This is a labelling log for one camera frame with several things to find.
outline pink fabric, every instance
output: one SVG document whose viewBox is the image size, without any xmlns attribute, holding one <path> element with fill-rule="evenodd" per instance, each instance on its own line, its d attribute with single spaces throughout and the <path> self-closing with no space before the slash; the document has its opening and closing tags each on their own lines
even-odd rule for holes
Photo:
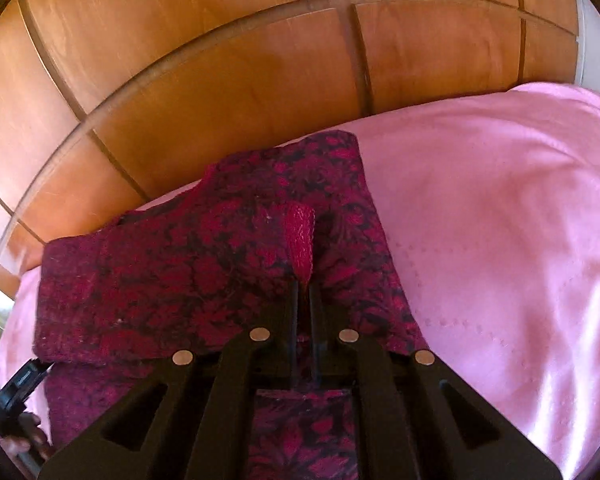
<svg viewBox="0 0 600 480">
<path fill-rule="evenodd" d="M 600 444 L 600 96 L 527 84 L 341 129 L 430 346 L 573 478 Z M 1 382 L 30 356 L 39 277 Z"/>
</svg>

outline pink blanket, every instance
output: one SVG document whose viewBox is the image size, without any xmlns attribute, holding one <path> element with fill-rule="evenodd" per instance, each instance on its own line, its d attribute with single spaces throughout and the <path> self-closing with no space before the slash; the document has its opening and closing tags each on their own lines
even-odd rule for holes
<svg viewBox="0 0 600 480">
<path fill-rule="evenodd" d="M 341 128 L 430 346 L 574 478 L 600 444 L 600 96 L 527 84 Z M 39 282 L 16 297 L 2 383 L 31 356 Z"/>
</svg>

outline round metal rivet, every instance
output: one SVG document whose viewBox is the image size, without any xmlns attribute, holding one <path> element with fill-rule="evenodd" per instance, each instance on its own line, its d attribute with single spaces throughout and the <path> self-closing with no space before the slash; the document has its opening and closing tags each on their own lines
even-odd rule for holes
<svg viewBox="0 0 600 480">
<path fill-rule="evenodd" d="M 259 326 L 254 328 L 249 332 L 249 337 L 252 341 L 266 341 L 271 336 L 271 332 L 264 328 L 263 326 Z"/>
<path fill-rule="evenodd" d="M 189 350 L 178 350 L 171 359 L 178 366 L 184 366 L 193 361 L 193 354 Z"/>
<path fill-rule="evenodd" d="M 340 330 L 338 337 L 343 343 L 355 343 L 358 339 L 360 339 L 360 334 L 351 328 L 346 328 L 344 330 Z"/>
<path fill-rule="evenodd" d="M 436 362 L 436 356 L 429 350 L 418 350 L 416 352 L 416 362 L 424 366 L 431 366 Z"/>
</svg>

